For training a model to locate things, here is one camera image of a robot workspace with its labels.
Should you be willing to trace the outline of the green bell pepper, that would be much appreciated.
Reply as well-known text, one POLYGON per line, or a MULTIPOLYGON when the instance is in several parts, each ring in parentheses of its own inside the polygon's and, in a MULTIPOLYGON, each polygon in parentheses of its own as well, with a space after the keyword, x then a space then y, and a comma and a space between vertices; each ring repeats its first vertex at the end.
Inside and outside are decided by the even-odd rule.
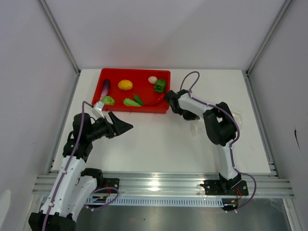
POLYGON ((167 82, 165 79, 158 79, 154 84, 154 91, 157 93, 164 93, 166 90, 167 82))

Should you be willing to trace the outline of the round green cabbage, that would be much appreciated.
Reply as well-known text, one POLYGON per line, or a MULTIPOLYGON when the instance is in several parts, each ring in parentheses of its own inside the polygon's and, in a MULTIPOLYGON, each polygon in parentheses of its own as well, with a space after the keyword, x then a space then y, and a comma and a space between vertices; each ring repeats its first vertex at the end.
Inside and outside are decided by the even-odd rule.
POLYGON ((101 98, 101 101, 105 105, 114 105, 115 104, 115 100, 111 96, 108 96, 108 95, 101 98))

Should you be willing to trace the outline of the clear zip top bag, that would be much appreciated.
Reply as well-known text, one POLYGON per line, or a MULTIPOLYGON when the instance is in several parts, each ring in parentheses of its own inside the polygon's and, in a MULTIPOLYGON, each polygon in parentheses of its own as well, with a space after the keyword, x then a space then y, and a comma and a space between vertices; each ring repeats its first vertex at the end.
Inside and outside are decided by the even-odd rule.
MULTIPOLYGON (((243 113, 236 110, 231 110, 231 113, 239 129, 242 130, 244 125, 243 113)), ((206 134, 205 123, 203 119, 200 118, 198 120, 189 121, 189 124, 190 124, 190 132, 193 136, 203 133, 206 134)))

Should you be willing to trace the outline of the yellow lemon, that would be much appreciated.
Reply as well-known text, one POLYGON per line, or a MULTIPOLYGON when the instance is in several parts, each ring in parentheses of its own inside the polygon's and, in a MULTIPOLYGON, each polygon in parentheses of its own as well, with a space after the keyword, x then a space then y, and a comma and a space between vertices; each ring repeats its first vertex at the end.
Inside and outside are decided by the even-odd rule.
POLYGON ((133 88, 133 83, 130 80, 124 79, 118 83, 118 88, 124 91, 131 90, 133 88))

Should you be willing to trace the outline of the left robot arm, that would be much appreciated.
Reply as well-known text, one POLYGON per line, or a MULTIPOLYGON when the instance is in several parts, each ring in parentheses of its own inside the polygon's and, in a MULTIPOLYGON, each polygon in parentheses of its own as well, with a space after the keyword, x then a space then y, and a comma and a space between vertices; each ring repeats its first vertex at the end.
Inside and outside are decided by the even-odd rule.
POLYGON ((95 122, 88 113, 74 116, 73 130, 63 149, 63 159, 51 192, 39 212, 31 213, 33 231, 74 231, 81 209, 93 193, 119 195, 118 186, 108 184, 100 169, 87 168, 93 142, 117 137, 133 128, 109 112, 109 122, 100 115, 95 122))

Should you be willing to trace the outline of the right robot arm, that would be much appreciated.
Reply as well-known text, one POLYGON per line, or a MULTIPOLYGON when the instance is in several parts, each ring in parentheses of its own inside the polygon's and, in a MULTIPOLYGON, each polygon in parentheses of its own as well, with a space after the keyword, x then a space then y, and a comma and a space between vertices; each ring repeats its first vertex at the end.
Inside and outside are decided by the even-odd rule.
POLYGON ((185 120, 203 119, 209 140, 218 149, 220 171, 218 190, 231 194, 242 180, 241 174, 235 170, 232 146, 237 141, 238 126, 228 105, 224 102, 213 105, 205 103, 190 95, 187 90, 168 91, 164 97, 173 113, 185 120))

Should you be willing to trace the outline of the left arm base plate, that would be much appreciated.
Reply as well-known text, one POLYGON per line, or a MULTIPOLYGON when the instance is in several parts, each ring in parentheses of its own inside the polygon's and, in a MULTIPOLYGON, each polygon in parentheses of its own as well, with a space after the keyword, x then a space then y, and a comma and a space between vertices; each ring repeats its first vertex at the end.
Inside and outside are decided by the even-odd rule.
POLYGON ((116 193, 116 190, 113 188, 119 189, 120 179, 119 178, 105 178, 103 183, 99 185, 98 189, 101 189, 98 191, 98 193, 104 193, 104 194, 114 194, 116 193))

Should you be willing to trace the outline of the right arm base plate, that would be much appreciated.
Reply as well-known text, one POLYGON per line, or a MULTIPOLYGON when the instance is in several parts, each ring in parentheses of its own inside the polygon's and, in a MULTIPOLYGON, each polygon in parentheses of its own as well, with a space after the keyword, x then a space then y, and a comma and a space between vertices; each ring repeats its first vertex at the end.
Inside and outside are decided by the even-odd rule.
POLYGON ((204 180, 199 184, 205 190, 205 195, 219 195, 219 196, 248 196, 249 191, 246 181, 240 180, 204 180))

